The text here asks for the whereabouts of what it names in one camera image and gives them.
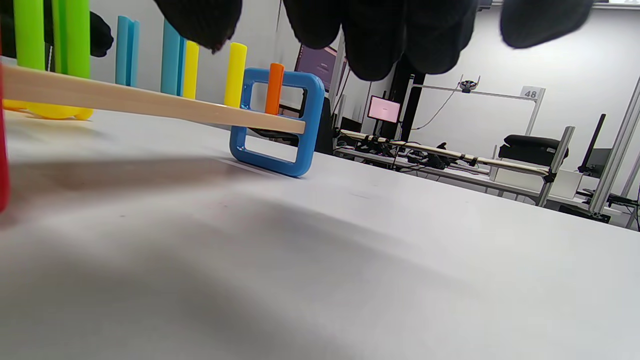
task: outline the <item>wooden dowel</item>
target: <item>wooden dowel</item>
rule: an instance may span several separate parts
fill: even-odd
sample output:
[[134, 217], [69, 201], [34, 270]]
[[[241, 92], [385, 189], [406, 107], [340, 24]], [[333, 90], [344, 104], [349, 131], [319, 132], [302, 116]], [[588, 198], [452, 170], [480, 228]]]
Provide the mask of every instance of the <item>wooden dowel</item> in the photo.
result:
[[305, 132], [305, 123], [300, 120], [53, 72], [5, 65], [3, 77], [4, 98], [9, 100], [174, 117], [295, 134]]

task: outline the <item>gloved hand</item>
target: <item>gloved hand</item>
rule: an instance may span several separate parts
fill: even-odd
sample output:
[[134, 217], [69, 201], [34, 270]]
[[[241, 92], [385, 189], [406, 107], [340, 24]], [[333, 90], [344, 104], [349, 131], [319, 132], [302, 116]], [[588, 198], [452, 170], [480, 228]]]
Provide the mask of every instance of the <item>gloved hand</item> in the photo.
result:
[[[154, 0], [183, 37], [214, 53], [231, 39], [242, 0]], [[425, 74], [458, 62], [474, 30], [478, 0], [283, 0], [296, 38], [322, 49], [344, 32], [346, 56], [360, 79], [386, 77], [406, 53]], [[562, 37], [587, 20], [593, 0], [505, 0], [500, 28], [514, 48]]]

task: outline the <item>white table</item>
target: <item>white table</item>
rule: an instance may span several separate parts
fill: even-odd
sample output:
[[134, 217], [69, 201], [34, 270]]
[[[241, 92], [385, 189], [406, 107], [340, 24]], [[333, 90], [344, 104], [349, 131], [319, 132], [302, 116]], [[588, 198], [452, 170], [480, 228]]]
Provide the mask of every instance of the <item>white table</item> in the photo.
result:
[[[386, 156], [380, 156], [380, 155], [375, 155], [375, 154], [366, 154], [366, 153], [359, 152], [359, 151], [352, 150], [352, 149], [338, 149], [338, 150], [336, 150], [336, 152], [339, 152], [341, 154], [354, 156], [356, 158], [362, 158], [362, 159], [366, 159], [366, 160], [377, 161], [378, 163], [382, 163], [382, 164], [391, 165], [394, 162], [394, 159], [388, 158]], [[396, 159], [396, 165], [398, 167], [413, 167], [416, 164], [411, 164], [406, 159], [398, 158], [398, 159]], [[478, 185], [478, 186], [485, 187], [487, 189], [498, 190], [499, 192], [508, 192], [508, 193], [514, 193], [516, 195], [522, 195], [522, 196], [525, 196], [525, 197], [528, 197], [528, 198], [532, 199], [533, 201], [535, 201], [538, 198], [538, 196], [540, 195], [540, 193], [538, 193], [538, 192], [536, 192], [534, 190], [525, 189], [525, 188], [519, 188], [519, 187], [513, 186], [513, 185], [496, 183], [495, 181], [491, 180], [489, 175], [487, 175], [487, 174], [471, 174], [470, 172], [467, 172], [467, 171], [464, 171], [464, 170], [457, 170], [455, 168], [446, 168], [444, 170], [440, 170], [440, 169], [431, 168], [431, 167], [420, 167], [420, 168], [418, 168], [418, 169], [416, 169], [414, 171], [418, 171], [418, 172], [421, 172], [423, 174], [439, 176], [439, 177], [442, 177], [442, 178], [445, 178], [445, 179], [451, 179], [451, 180], [455, 180], [455, 181], [460, 181], [462, 183]], [[549, 195], [548, 201], [556, 202], [558, 204], [567, 204], [567, 205], [579, 206], [579, 207], [582, 207], [583, 209], [587, 209], [588, 208], [588, 206], [586, 204], [583, 204], [584, 199], [581, 199], [579, 197], [574, 197], [572, 199], [568, 199], [566, 197]], [[602, 212], [603, 212], [603, 214], [609, 215], [609, 216], [620, 216], [620, 215], [622, 215], [621, 211], [618, 211], [618, 210], [612, 209], [612, 208], [604, 208]]]
[[8, 134], [2, 360], [640, 357], [635, 232], [180, 120]]

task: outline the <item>wooden stick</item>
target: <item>wooden stick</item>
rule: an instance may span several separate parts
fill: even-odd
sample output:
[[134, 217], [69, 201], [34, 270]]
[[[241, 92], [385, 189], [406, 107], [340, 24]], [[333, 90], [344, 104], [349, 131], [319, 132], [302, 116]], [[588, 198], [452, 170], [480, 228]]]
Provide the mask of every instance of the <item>wooden stick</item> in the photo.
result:
[[531, 174], [531, 175], [537, 175], [537, 176], [547, 176], [547, 175], [549, 175], [549, 169], [530, 167], [530, 166], [527, 166], [527, 165], [520, 165], [520, 164], [514, 164], [514, 163], [508, 163], [506, 161], [501, 161], [501, 160], [476, 158], [473, 155], [466, 155], [466, 154], [462, 154], [461, 152], [443, 150], [443, 149], [438, 149], [436, 147], [424, 146], [424, 145], [419, 145], [419, 144], [416, 144], [416, 143], [408, 143], [408, 142], [404, 142], [404, 141], [387, 140], [385, 138], [377, 138], [377, 137], [375, 137], [373, 135], [355, 133], [353, 131], [348, 131], [348, 130], [340, 130], [340, 132], [342, 134], [344, 134], [344, 135], [346, 135], [346, 136], [348, 136], [350, 138], [354, 138], [354, 139], [370, 140], [370, 141], [376, 141], [376, 139], [377, 139], [377, 141], [381, 142], [381, 143], [389, 143], [389, 144], [395, 145], [395, 146], [409, 147], [411, 149], [422, 150], [422, 151], [426, 151], [426, 152], [431, 153], [431, 154], [446, 156], [448, 158], [460, 159], [460, 160], [464, 160], [464, 161], [473, 161], [475, 159], [478, 164], [491, 165], [493, 167], [503, 168], [503, 169], [506, 169], [506, 170], [512, 170], [512, 171], [515, 171], [515, 172], [521, 172], [521, 173], [524, 173], [524, 174]]
[[300, 120], [54, 72], [5, 65], [3, 77], [4, 98], [9, 100], [174, 117], [295, 134], [305, 132], [305, 123]]

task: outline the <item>glove finger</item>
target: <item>glove finger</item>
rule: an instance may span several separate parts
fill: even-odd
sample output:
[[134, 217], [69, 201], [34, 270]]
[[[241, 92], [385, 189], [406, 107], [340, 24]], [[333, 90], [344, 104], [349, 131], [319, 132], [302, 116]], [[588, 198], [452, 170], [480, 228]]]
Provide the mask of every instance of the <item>glove finger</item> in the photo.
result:
[[578, 30], [593, 0], [505, 0], [500, 30], [507, 45], [524, 49]]
[[348, 0], [342, 30], [349, 66], [365, 81], [384, 79], [402, 55], [403, 2]]
[[407, 0], [407, 23], [411, 26], [450, 28], [459, 23], [472, 0]]
[[448, 29], [414, 26], [407, 29], [406, 55], [416, 70], [424, 74], [444, 74], [460, 58], [462, 24]]
[[474, 34], [474, 26], [476, 24], [476, 14], [478, 14], [479, 0], [472, 0], [467, 14], [462, 18], [462, 29], [460, 34], [460, 46], [459, 49], [464, 50], [471, 41], [471, 36]]
[[298, 41], [312, 49], [324, 49], [340, 31], [340, 1], [283, 0], [289, 24]]
[[242, 0], [154, 1], [178, 34], [214, 53], [236, 32], [242, 12]]

